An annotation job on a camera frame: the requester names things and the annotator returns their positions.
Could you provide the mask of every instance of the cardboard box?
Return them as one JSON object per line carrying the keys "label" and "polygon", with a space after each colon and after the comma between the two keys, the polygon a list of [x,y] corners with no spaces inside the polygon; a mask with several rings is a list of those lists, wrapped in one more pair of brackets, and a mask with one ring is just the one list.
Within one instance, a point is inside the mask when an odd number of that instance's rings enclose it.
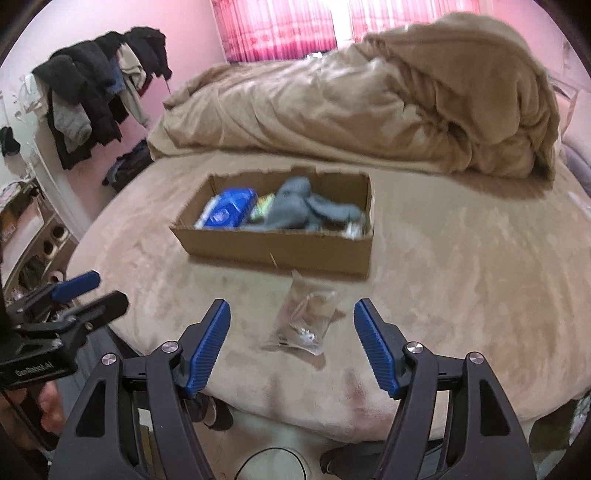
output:
{"label": "cardboard box", "polygon": [[[277,192],[287,179],[294,176],[308,177],[314,193],[334,202],[353,203],[364,210],[366,225],[363,238],[352,240],[332,231],[251,232],[240,229],[193,228],[207,202],[225,189],[252,188],[262,197]],[[170,229],[183,248],[197,257],[234,260],[244,266],[257,264],[366,278],[374,239],[371,207],[371,182],[363,173],[316,171],[307,167],[243,171],[233,175],[209,176]]]}

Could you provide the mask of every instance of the pink curtain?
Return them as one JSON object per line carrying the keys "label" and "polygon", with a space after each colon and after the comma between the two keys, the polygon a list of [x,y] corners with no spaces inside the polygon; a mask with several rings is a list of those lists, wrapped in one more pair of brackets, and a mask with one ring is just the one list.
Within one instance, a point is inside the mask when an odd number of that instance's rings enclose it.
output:
{"label": "pink curtain", "polygon": [[228,61],[293,60],[336,48],[324,0],[213,0]]}
{"label": "pink curtain", "polygon": [[355,41],[411,23],[429,23],[449,12],[480,13],[478,0],[349,0]]}

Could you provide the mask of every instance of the pink wall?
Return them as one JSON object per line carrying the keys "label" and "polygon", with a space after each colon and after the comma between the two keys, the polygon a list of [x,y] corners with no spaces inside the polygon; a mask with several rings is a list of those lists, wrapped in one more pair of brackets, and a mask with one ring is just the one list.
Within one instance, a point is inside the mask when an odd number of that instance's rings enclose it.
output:
{"label": "pink wall", "polygon": [[[18,118],[16,93],[20,79],[59,48],[91,40],[110,30],[125,32],[144,25],[158,28],[167,36],[168,63],[173,71],[171,90],[211,65],[225,61],[210,0],[52,0],[33,19],[0,67],[0,90],[9,123],[23,144],[22,156],[28,158],[35,142],[44,162],[58,177],[60,194],[71,204],[74,215],[81,218],[84,228],[114,195],[110,187],[100,184],[105,173],[117,156],[129,151],[147,132],[129,117],[121,125],[121,143],[97,146],[90,160],[64,173],[53,141],[47,136],[47,126],[38,125],[32,113]],[[164,79],[154,79],[142,99],[152,123],[162,113],[162,100],[167,95]],[[5,182],[6,175],[2,173],[0,184]]]}
{"label": "pink wall", "polygon": [[488,0],[492,14],[514,27],[542,64],[591,89],[591,79],[562,31],[534,0]]}

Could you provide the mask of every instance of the clear plastic bag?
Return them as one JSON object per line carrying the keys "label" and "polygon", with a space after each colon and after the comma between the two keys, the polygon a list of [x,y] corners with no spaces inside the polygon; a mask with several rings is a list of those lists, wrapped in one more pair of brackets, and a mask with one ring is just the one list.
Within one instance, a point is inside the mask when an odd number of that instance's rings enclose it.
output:
{"label": "clear plastic bag", "polygon": [[338,306],[337,292],[303,278],[295,270],[291,287],[277,314],[273,345],[324,353],[324,335]]}

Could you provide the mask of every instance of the bed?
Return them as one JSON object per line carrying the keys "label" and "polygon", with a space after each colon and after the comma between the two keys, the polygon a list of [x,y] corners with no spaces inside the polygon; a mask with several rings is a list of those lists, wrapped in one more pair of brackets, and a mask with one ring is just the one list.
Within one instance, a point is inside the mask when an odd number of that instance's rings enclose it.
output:
{"label": "bed", "polygon": [[[207,392],[344,442],[384,439],[397,408],[353,328],[362,297],[435,353],[481,351],[523,423],[590,387],[591,200],[560,161],[546,73],[509,26],[458,13],[321,59],[217,66],[164,105],[159,160],[68,269],[100,272],[87,300],[128,295],[113,329],[137,352],[223,298],[232,327]],[[290,272],[192,258],[169,228],[209,174],[295,164],[363,171],[374,190],[369,277],[322,279],[343,315],[319,357],[262,348]],[[442,394],[433,437],[445,413]]]}
{"label": "bed", "polygon": [[[325,355],[315,358],[261,348],[290,272],[192,258],[169,229],[208,174],[245,164],[355,169],[215,151],[161,160],[140,175],[101,213],[67,272],[100,272],[101,287],[84,301],[113,289],[128,295],[129,312],[113,330],[139,353],[177,339],[223,298],[232,327],[207,392],[346,442],[384,439],[397,406],[378,388],[353,328],[361,297],[433,352],[484,353],[523,422],[591,386],[591,200],[564,165],[552,186],[363,168],[375,192],[371,274],[322,279],[338,289],[345,316],[329,327]],[[433,436],[443,433],[440,397]]]}

